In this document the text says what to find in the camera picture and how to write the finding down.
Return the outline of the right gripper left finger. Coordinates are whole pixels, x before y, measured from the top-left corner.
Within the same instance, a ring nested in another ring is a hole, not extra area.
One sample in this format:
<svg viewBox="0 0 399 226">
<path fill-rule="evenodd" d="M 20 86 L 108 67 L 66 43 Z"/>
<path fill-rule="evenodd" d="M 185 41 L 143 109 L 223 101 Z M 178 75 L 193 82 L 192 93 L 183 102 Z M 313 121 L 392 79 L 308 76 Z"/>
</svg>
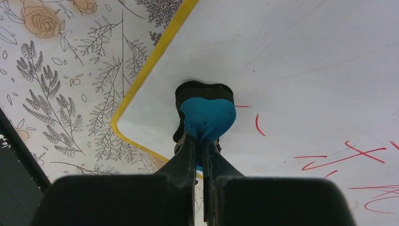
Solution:
<svg viewBox="0 0 399 226">
<path fill-rule="evenodd" d="M 59 178 L 31 225 L 192 226 L 196 164 L 196 142 L 184 135 L 177 154 L 154 174 Z"/>
</svg>

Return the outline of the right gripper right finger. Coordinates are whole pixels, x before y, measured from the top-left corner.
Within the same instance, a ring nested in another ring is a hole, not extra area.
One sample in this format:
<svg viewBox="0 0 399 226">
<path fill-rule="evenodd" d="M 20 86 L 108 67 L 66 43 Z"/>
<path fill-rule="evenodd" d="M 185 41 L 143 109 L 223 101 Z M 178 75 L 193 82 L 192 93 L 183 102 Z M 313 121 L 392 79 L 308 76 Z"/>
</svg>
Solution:
<svg viewBox="0 0 399 226">
<path fill-rule="evenodd" d="M 202 145 L 204 221 L 209 226 L 353 226 L 347 202 L 321 178 L 246 177 Z"/>
</svg>

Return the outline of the blue black whiteboard eraser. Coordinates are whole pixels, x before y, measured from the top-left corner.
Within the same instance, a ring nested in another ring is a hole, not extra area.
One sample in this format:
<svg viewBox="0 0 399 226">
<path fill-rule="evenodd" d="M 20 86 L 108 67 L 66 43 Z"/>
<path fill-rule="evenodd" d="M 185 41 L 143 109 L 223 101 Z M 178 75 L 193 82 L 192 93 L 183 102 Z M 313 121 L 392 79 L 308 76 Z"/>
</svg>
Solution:
<svg viewBox="0 0 399 226">
<path fill-rule="evenodd" d="M 219 139 L 230 129 L 237 115 L 233 91 L 221 83 L 187 81 L 177 87 L 175 98 L 180 122 L 173 135 L 174 153 L 178 153 L 185 135 L 200 143 L 214 142 L 221 151 Z"/>
</svg>

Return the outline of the yellow framed whiteboard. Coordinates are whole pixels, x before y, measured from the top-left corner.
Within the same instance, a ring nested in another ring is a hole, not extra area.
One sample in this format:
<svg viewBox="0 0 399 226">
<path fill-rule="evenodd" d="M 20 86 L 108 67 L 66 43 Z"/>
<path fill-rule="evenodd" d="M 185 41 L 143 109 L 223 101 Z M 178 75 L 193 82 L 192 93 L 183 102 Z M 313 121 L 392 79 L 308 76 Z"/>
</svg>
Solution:
<svg viewBox="0 0 399 226">
<path fill-rule="evenodd" d="M 175 90 L 189 80 L 232 89 L 220 141 L 245 175 L 326 178 L 357 225 L 398 225 L 398 1 L 185 0 L 112 129 L 171 158 Z"/>
</svg>

